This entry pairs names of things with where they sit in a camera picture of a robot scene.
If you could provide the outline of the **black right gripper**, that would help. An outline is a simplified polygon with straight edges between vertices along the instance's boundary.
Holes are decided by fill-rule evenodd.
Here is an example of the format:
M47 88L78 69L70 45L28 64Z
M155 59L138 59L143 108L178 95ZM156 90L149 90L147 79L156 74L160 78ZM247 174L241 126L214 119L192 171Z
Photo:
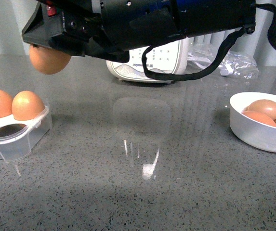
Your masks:
M126 63L130 50L236 28L252 33L253 0L40 0L23 41Z

